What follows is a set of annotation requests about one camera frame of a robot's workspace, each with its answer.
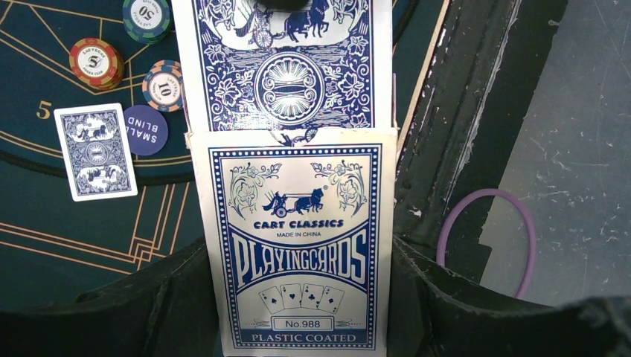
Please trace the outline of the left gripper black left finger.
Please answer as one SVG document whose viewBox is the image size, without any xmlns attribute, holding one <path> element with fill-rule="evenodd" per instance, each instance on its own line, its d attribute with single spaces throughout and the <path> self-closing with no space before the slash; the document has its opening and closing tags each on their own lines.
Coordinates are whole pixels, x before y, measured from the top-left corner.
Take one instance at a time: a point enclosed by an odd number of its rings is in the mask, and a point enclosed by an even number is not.
<svg viewBox="0 0 631 357">
<path fill-rule="evenodd" d="M 114 283 L 1 313 L 2 356 L 212 356 L 219 329 L 205 239 Z"/>
</svg>

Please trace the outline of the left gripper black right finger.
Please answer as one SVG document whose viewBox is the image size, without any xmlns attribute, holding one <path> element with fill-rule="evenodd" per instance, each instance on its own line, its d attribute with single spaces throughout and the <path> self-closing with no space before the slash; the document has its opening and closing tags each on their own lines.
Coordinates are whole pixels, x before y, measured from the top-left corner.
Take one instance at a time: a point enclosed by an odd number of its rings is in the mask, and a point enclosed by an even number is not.
<svg viewBox="0 0 631 357">
<path fill-rule="evenodd" d="M 394 238 L 389 356 L 628 356 L 630 299 L 543 306 L 486 289 Z"/>
</svg>

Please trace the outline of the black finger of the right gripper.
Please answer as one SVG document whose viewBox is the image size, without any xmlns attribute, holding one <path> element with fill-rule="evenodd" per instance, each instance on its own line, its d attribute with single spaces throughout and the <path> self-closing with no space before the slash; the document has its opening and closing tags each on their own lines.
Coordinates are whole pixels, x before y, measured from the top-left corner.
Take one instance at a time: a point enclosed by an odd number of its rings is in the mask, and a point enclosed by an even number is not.
<svg viewBox="0 0 631 357">
<path fill-rule="evenodd" d="M 308 0 L 257 0 L 264 7 L 279 11 L 298 11 L 307 6 Z"/>
</svg>

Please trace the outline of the blue playing card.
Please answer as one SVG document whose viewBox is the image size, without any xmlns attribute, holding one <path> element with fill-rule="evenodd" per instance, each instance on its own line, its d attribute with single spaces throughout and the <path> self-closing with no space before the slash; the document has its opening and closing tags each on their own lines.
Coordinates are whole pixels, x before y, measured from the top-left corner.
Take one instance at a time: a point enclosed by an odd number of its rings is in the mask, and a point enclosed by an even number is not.
<svg viewBox="0 0 631 357">
<path fill-rule="evenodd" d="M 121 104 L 55 109 L 54 120 L 75 202 L 138 194 Z"/>
<path fill-rule="evenodd" d="M 174 1 L 190 129 L 392 123 L 390 1 Z"/>
</svg>

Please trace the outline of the blue playing card deck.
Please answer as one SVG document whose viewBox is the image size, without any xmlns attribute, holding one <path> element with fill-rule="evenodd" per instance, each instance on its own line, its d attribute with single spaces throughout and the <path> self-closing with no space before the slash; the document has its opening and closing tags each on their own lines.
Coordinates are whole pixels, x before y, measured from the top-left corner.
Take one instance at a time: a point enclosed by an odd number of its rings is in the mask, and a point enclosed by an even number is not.
<svg viewBox="0 0 631 357">
<path fill-rule="evenodd" d="M 188 136 L 225 356 L 384 356 L 397 132 Z"/>
</svg>

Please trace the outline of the purple small blind button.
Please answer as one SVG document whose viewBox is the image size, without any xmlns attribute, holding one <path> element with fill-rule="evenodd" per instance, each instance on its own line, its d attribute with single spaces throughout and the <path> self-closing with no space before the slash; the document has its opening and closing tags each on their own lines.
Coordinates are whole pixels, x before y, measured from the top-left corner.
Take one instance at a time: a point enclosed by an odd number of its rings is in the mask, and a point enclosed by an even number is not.
<svg viewBox="0 0 631 357">
<path fill-rule="evenodd" d="M 133 154 L 148 156 L 163 149 L 169 130 L 161 112 L 148 105 L 134 105 L 124 110 L 124 119 Z"/>
</svg>

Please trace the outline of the orange poker chip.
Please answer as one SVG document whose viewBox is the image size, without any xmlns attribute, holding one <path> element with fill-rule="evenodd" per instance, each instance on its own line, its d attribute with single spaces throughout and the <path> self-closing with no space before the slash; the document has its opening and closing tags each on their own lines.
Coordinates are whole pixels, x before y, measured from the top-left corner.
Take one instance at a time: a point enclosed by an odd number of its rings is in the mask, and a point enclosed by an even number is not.
<svg viewBox="0 0 631 357">
<path fill-rule="evenodd" d="M 100 91 L 115 88 L 124 78 L 122 56 L 102 39 L 80 39 L 72 46 L 68 60 L 72 72 L 81 82 Z"/>
</svg>

